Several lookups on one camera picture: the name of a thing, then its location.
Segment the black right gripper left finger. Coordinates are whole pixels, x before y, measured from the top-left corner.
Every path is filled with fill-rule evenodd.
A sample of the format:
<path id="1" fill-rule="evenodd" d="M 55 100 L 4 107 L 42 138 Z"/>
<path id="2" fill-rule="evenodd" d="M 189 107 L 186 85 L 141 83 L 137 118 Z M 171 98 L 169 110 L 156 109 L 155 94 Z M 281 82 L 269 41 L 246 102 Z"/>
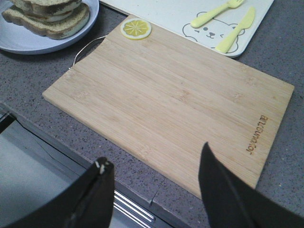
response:
<path id="1" fill-rule="evenodd" d="M 114 208 L 114 165 L 98 158 L 75 182 L 9 228 L 108 228 Z"/>

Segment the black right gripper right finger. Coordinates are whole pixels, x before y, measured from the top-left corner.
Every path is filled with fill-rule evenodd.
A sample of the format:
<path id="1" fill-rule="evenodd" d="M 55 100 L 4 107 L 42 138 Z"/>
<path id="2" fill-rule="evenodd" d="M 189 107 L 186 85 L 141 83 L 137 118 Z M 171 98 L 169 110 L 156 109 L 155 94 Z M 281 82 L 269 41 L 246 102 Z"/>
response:
<path id="1" fill-rule="evenodd" d="M 226 168 L 205 143 L 199 187 L 212 228 L 302 228 L 304 219 L 272 202 Z"/>

